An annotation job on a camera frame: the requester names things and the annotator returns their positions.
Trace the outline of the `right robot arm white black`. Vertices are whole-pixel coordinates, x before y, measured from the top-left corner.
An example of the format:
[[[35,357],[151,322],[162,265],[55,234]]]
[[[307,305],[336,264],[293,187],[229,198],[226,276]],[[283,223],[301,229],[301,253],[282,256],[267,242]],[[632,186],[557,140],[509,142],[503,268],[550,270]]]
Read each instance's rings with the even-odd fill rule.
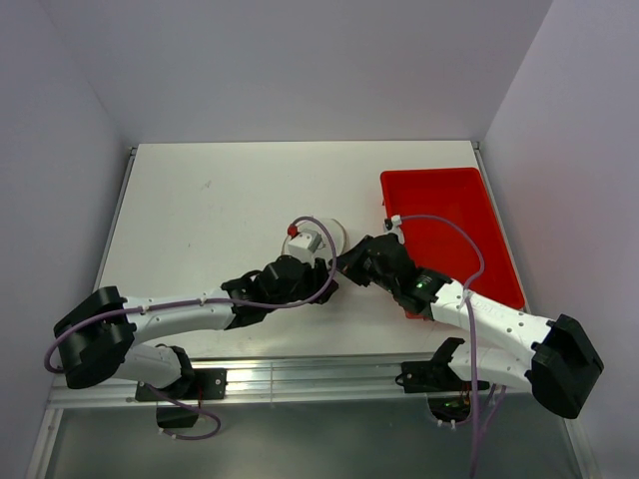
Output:
[[[405,312],[473,331],[487,346],[450,337],[425,361],[401,366],[407,393],[451,392],[476,381],[530,393],[550,412],[575,419],[604,370],[582,325],[562,314],[551,320],[510,308],[440,272],[415,264],[394,234],[364,237],[336,260],[353,283],[390,293]]]

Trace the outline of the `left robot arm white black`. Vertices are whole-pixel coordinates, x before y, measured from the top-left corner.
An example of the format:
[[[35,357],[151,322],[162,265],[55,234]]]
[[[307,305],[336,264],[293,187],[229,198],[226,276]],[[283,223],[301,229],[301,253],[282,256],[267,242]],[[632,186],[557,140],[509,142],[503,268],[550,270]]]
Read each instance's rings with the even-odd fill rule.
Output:
[[[44,367],[64,375],[71,389],[122,378],[183,398],[195,385],[187,353],[177,346],[154,348],[150,341],[249,327],[279,309],[324,304],[338,288],[335,273],[332,260],[307,263],[281,255],[193,298],[135,298],[114,286],[101,287],[55,324]]]

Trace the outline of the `white mesh laundry bag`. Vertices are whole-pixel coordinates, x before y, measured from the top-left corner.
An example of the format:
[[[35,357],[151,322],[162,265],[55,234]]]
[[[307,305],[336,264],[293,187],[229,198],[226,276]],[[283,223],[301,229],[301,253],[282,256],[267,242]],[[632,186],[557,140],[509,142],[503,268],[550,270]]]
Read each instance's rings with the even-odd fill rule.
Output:
[[[337,220],[330,218],[316,219],[315,217],[301,217],[293,222],[293,226],[301,226],[302,224],[313,225],[321,235],[322,244],[316,252],[315,260],[321,258],[324,261],[329,261],[333,257],[333,252],[335,252],[336,256],[345,252],[348,246],[348,236],[345,228]],[[284,253],[284,244],[287,238],[288,236],[286,236],[281,250],[281,254],[285,255],[288,255]]]

